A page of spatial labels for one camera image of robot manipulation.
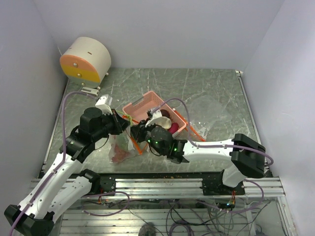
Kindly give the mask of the clear bag orange zipper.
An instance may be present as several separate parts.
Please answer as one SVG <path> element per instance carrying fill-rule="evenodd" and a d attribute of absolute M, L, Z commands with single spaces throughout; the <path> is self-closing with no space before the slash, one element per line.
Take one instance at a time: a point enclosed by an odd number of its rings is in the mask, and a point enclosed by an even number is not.
<path fill-rule="evenodd" d="M 122 134 L 109 137 L 111 145 L 109 151 L 110 163 L 118 164 L 126 159 L 142 155 L 148 152 L 148 144 L 146 142 L 137 143 L 131 136 L 130 127 Z"/>

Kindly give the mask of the red grape bunch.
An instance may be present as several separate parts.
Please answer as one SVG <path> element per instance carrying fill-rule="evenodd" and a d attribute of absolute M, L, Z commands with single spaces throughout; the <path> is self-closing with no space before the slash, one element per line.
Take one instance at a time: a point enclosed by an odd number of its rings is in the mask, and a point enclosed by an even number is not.
<path fill-rule="evenodd" d="M 113 163 L 121 163 L 129 157 L 130 153 L 121 149 L 119 146 L 114 147 L 114 155 L 111 158 Z"/>

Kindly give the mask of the green netted melon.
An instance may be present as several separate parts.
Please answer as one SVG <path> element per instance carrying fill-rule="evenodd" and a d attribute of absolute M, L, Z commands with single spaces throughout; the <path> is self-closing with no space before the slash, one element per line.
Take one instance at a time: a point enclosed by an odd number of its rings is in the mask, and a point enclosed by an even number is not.
<path fill-rule="evenodd" d="M 129 136 L 125 132 L 116 136 L 116 144 L 123 151 L 129 151 L 129 142 Z"/>

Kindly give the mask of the white garlic bulb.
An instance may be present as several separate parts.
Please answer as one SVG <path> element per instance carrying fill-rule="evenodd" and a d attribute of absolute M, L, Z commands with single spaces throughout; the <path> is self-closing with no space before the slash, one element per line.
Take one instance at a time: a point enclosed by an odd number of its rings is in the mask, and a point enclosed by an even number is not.
<path fill-rule="evenodd" d="M 163 116 L 161 116 L 161 117 L 158 117 L 158 118 L 155 120 L 155 124 L 161 126 L 162 128 L 164 128 L 164 129 L 166 129 L 166 130 L 168 130 L 168 129 L 170 129 L 171 126 L 172 126 L 172 121 L 171 121 L 171 119 L 168 118 L 168 117 L 163 117 Z"/>

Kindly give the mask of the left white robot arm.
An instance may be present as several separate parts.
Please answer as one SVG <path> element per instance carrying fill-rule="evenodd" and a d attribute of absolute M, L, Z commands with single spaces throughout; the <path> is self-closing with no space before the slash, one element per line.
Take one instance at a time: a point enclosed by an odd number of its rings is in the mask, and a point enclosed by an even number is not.
<path fill-rule="evenodd" d="M 108 108 L 103 113 L 96 107 L 87 108 L 37 186 L 18 205 L 6 208 L 4 215 L 11 227 L 24 236 L 47 236 L 72 204 L 86 194 L 97 194 L 100 176 L 88 169 L 83 170 L 69 187 L 62 187 L 95 151 L 96 142 L 122 134 L 129 125 L 130 122 L 114 109 Z"/>

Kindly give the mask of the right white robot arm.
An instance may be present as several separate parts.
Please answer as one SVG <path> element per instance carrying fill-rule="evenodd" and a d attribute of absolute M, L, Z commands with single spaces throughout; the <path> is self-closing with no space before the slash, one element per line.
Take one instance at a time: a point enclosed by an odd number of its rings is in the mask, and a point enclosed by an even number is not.
<path fill-rule="evenodd" d="M 175 139 L 162 126 L 146 126 L 144 121 L 130 128 L 136 142 L 146 142 L 155 154 L 165 156 L 176 163 L 189 163 L 205 160 L 228 161 L 231 165 L 223 170 L 217 182 L 220 193 L 229 194 L 246 178 L 263 178 L 265 169 L 265 147 L 244 134 L 211 144 L 210 142 L 190 142 Z"/>

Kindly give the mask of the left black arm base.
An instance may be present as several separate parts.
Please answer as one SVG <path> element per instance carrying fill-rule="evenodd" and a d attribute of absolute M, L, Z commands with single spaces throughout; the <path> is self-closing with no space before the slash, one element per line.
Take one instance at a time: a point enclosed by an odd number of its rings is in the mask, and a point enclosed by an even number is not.
<path fill-rule="evenodd" d="M 87 195 L 108 193 L 115 190 L 115 181 L 109 175 L 100 175 L 92 170 L 84 169 L 79 173 L 79 176 L 86 178 L 92 184 Z"/>

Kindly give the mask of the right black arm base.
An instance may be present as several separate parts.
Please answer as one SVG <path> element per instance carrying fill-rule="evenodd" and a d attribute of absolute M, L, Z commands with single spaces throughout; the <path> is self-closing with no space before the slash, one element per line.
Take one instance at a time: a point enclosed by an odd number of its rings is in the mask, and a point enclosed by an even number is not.
<path fill-rule="evenodd" d="M 202 186 L 204 196 L 232 195 L 234 191 L 236 195 L 245 195 L 244 188 L 241 187 L 243 182 L 238 183 L 236 187 L 228 187 L 223 184 L 223 173 L 220 172 L 202 172 Z"/>

